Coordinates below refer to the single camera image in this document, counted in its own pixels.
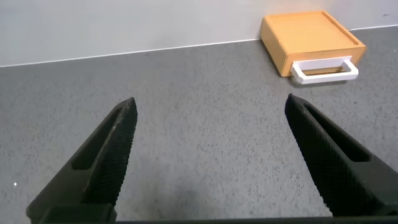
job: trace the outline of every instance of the wooden box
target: wooden box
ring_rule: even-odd
[[[366,50],[326,11],[266,16],[261,39],[280,75],[302,84],[355,79]]]

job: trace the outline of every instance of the speckled gray surface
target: speckled gray surface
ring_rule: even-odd
[[[398,170],[398,28],[354,34],[368,46],[359,77],[333,85],[279,77],[258,41],[0,68],[2,222],[28,223],[29,202],[130,96],[118,220],[331,215],[284,116],[289,93]]]

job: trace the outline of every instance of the white drawer handle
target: white drawer handle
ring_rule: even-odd
[[[305,75],[303,70],[343,67],[345,72],[324,75]],[[294,61],[292,69],[294,78],[301,84],[353,80],[358,76],[358,69],[351,62],[351,56],[323,58],[315,60]]]

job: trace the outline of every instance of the white wall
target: white wall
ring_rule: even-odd
[[[257,39],[266,14],[398,24],[397,0],[0,0],[0,65]]]

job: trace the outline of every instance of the box lid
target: box lid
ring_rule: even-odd
[[[286,52],[316,52],[364,46],[325,11],[267,16]]]

